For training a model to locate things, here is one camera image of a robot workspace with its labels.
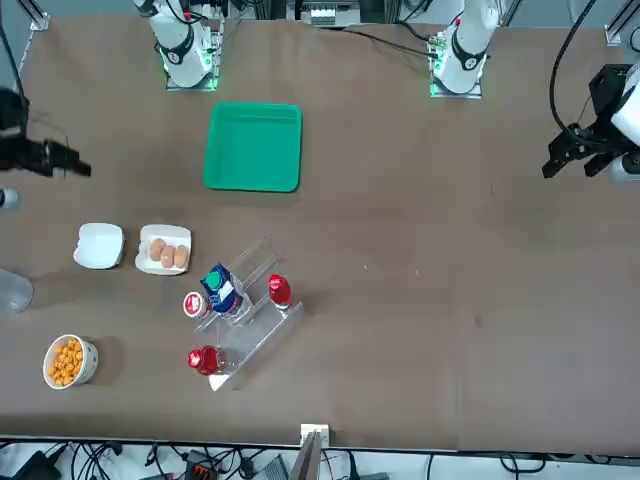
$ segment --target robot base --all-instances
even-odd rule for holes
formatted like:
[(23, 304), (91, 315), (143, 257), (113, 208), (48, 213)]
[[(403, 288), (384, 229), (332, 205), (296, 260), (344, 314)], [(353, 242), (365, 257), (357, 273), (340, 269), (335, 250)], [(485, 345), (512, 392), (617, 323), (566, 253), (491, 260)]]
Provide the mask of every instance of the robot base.
[(444, 32), (441, 32), (437, 37), (434, 38), (433, 41), (430, 41), (427, 44), (428, 51), (430, 53), (436, 53), (438, 55), (438, 59), (429, 58), (429, 94), (431, 98), (482, 98), (482, 86), (480, 84), (482, 71), (480, 71), (480, 76), (478, 77), (478, 81), (476, 82), (474, 87), (467, 93), (461, 94), (453, 93), (452, 91), (448, 90), (436, 78), (435, 71), (440, 68), (440, 59), (445, 54), (445, 51), (447, 49), (445, 42), (446, 40), (444, 38)]
[(209, 72), (204, 78), (192, 87), (180, 87), (171, 79), (167, 73), (166, 89), (168, 92), (215, 92), (220, 83), (220, 61), (222, 59), (222, 42), (224, 39), (224, 20), (220, 21), (220, 28), (214, 30), (207, 27), (211, 34), (211, 40), (207, 52), (204, 53), (204, 62), (210, 67)]

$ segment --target white container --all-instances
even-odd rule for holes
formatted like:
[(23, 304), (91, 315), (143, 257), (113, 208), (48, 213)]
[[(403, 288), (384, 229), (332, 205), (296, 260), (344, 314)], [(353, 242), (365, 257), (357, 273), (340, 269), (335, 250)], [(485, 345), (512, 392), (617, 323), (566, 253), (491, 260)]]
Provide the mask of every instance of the white container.
[(122, 260), (124, 233), (110, 223), (85, 223), (78, 232), (78, 246), (73, 259), (93, 270), (115, 267)]
[[(155, 262), (149, 257), (149, 249), (151, 243), (160, 238), (164, 243), (171, 247), (185, 246), (189, 250), (189, 258), (184, 268), (178, 268), (175, 265), (171, 268), (164, 268), (158, 261)], [(140, 246), (138, 247), (138, 255), (136, 256), (136, 268), (144, 273), (152, 275), (179, 275), (189, 268), (191, 261), (191, 232), (184, 227), (175, 227), (173, 225), (145, 225), (140, 230)]]
[(198, 292), (187, 293), (182, 302), (182, 309), (187, 317), (194, 320), (203, 320), (212, 311), (209, 300)]
[[(57, 354), (55, 352), (55, 348), (66, 347), (70, 338), (75, 339), (82, 347), (82, 367), (80, 367), (80, 372), (70, 384), (66, 386), (56, 385), (55, 381), (49, 376), (49, 368), (53, 365), (53, 362), (56, 359)], [(47, 385), (51, 388), (54, 390), (64, 390), (72, 385), (82, 385), (83, 383), (88, 382), (93, 374), (96, 373), (96, 368), (98, 368), (98, 349), (93, 343), (83, 340), (75, 335), (62, 335), (61, 337), (56, 338), (55, 342), (53, 342), (49, 347), (49, 350), (47, 350), (47, 354), (45, 355), (44, 362), (42, 364), (42, 375), (44, 375), (44, 381), (47, 382)]]

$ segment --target clear cup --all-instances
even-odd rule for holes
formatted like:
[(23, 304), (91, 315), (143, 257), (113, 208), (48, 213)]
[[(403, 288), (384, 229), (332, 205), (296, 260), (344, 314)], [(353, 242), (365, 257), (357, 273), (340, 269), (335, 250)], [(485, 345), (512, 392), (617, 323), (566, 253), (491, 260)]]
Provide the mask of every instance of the clear cup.
[(0, 268), (0, 313), (20, 313), (33, 298), (29, 280)]

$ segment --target white label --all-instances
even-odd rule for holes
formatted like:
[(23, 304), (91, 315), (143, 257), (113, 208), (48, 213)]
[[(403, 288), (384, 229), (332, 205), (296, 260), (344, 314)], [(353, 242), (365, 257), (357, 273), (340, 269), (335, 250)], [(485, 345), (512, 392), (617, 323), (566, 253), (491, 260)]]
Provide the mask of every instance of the white label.
[(231, 293), (233, 293), (233, 285), (231, 282), (224, 282), (224, 285), (218, 290), (218, 295), (220, 296), (220, 301), (224, 302), (224, 299), (227, 298)]

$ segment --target clear acrylic stand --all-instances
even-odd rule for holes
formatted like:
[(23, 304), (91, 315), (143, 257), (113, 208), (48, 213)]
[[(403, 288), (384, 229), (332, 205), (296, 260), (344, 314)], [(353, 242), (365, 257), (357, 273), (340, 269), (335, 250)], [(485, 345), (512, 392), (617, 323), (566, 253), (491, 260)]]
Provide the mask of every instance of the clear acrylic stand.
[(240, 255), (229, 267), (239, 290), (250, 307), (241, 315), (226, 317), (214, 313), (195, 329), (210, 345), (221, 348), (227, 366), (220, 374), (209, 375), (214, 391), (237, 387), (250, 366), (255, 366), (284, 333), (304, 317), (304, 305), (295, 303), (286, 311), (269, 298), (269, 277), (283, 274), (267, 239), (262, 239)]

